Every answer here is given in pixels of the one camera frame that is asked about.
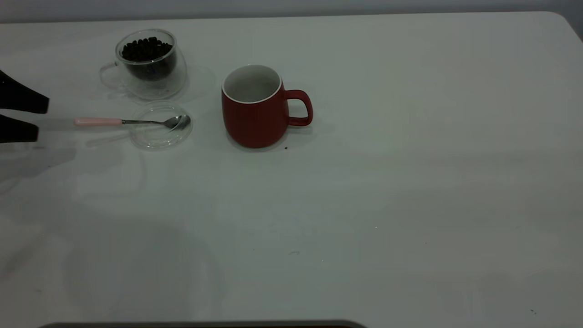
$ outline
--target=gray wall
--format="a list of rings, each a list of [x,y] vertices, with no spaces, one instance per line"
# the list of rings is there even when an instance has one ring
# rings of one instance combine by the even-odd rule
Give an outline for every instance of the gray wall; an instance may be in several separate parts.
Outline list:
[[[0,0],[0,22],[553,11],[583,35],[583,0]]]

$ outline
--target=white table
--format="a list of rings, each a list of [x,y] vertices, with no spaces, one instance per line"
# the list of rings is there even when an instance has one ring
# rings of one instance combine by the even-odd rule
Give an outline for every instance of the white table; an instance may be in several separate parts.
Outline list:
[[[149,27],[177,36],[196,120],[163,152],[72,126],[139,107],[97,71]],[[221,80],[249,63],[315,113],[259,152],[220,112]],[[51,99],[0,111],[41,127],[0,162],[3,327],[583,324],[583,44],[558,15],[0,25],[0,65]]]

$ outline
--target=double-walled glass cup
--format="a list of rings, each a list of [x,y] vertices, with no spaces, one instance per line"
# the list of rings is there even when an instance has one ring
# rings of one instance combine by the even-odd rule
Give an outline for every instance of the double-walled glass cup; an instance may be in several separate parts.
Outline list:
[[[170,51],[148,61],[132,61],[122,56],[124,46],[128,43],[152,37],[155,37],[158,43],[161,41],[169,44]],[[117,67],[123,87],[143,99],[156,100],[170,97],[182,89],[187,78],[187,66],[178,48],[178,42],[172,33],[165,30],[142,30],[124,37],[115,46],[115,56],[114,62],[101,68],[101,82],[110,88],[118,89],[120,86],[112,85],[103,78],[106,70]]]

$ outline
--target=mug rim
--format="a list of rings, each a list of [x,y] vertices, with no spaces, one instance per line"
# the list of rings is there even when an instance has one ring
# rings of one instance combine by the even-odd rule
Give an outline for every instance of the mug rim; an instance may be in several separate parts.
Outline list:
[[[267,69],[270,69],[271,71],[273,71],[275,74],[277,74],[277,76],[278,76],[278,78],[279,78],[279,85],[278,85],[278,88],[277,88],[277,89],[275,89],[275,91],[274,91],[274,92],[273,92],[271,95],[269,95],[268,97],[265,97],[265,98],[263,98],[263,99],[261,99],[261,100],[257,100],[257,101],[255,101],[255,102],[242,102],[242,101],[240,101],[240,100],[233,99],[231,96],[229,96],[229,94],[227,94],[227,92],[226,92],[226,91],[225,91],[225,89],[224,89],[224,84],[225,84],[225,82],[227,82],[227,79],[228,79],[228,78],[229,78],[229,77],[230,77],[230,76],[231,76],[233,73],[235,73],[236,71],[238,71],[239,69],[242,69],[242,68],[247,68],[247,67],[251,67],[251,66],[257,66],[257,67],[263,67],[263,68],[267,68]],[[275,94],[277,94],[277,93],[278,93],[278,92],[281,90],[281,88],[282,88],[282,76],[281,76],[281,75],[279,75],[279,73],[278,73],[278,72],[277,72],[275,69],[273,69],[273,68],[271,68],[271,67],[269,67],[269,66],[266,66],[266,65],[259,65],[259,64],[247,64],[247,65],[245,65],[245,66],[241,66],[241,67],[239,67],[239,68],[236,68],[236,69],[232,70],[232,71],[231,71],[229,74],[227,74],[227,76],[226,76],[226,77],[223,79],[223,83],[221,84],[221,91],[223,92],[223,94],[225,95],[225,97],[227,97],[227,98],[229,98],[230,100],[232,100],[232,101],[234,101],[234,102],[236,102],[236,103],[239,103],[239,104],[258,104],[258,103],[262,103],[262,102],[264,102],[264,101],[266,101],[266,100],[269,100],[269,99],[273,98],[273,96],[275,96]]]
[[[143,33],[143,32],[150,32],[150,31],[156,31],[156,32],[161,32],[161,33],[167,34],[167,35],[168,35],[168,36],[169,36],[169,37],[172,39],[172,41],[173,41],[172,48],[170,49],[170,51],[168,51],[168,53],[167,53],[167,54],[163,55],[162,57],[158,57],[158,58],[156,58],[155,60],[146,60],[146,61],[131,61],[131,60],[127,60],[127,59],[125,59],[124,57],[122,57],[122,56],[120,55],[120,53],[117,51],[117,50],[118,50],[118,49],[119,49],[121,46],[124,46],[123,42],[124,42],[124,41],[125,41],[127,38],[129,38],[129,37],[131,37],[131,36],[133,36],[133,35],[135,35],[135,34],[139,34],[139,33]],[[173,53],[173,52],[176,50],[176,48],[177,48],[177,47],[178,47],[178,40],[176,40],[176,37],[174,36],[174,34],[172,34],[172,33],[168,32],[168,31],[166,31],[166,30],[163,30],[163,29],[145,29],[145,30],[139,30],[139,31],[135,31],[135,32],[133,32],[133,33],[130,33],[130,34],[128,34],[128,35],[126,35],[126,36],[124,36],[124,37],[123,37],[123,38],[120,40],[120,42],[118,42],[118,43],[117,43],[117,45],[115,46],[115,56],[117,57],[117,59],[118,59],[119,61],[123,62],[124,64],[128,64],[128,65],[144,65],[144,64],[151,64],[151,63],[153,63],[153,62],[159,62],[159,61],[161,61],[161,60],[163,60],[163,59],[167,58],[168,56],[170,56],[170,55],[171,55],[171,54],[172,54],[172,53]]]

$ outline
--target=mug handle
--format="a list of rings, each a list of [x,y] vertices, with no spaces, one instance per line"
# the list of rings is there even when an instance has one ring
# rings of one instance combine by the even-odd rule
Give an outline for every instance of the mug handle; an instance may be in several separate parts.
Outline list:
[[[105,71],[107,71],[110,68],[114,68],[117,67],[117,63],[116,62],[108,62],[107,64],[103,65],[103,67],[101,67],[99,69],[99,80],[102,82],[102,84],[110,89],[114,89],[114,90],[120,90],[122,89],[122,85],[120,83],[111,83],[108,82],[106,79],[103,78],[103,74],[105,73]]]
[[[289,125],[293,125],[295,127],[305,127],[312,123],[312,119],[314,118],[314,111],[312,110],[312,102],[310,101],[310,97],[308,94],[303,92],[302,90],[286,90],[285,94],[286,99],[299,99],[301,100],[305,108],[308,110],[307,117],[290,117]]]

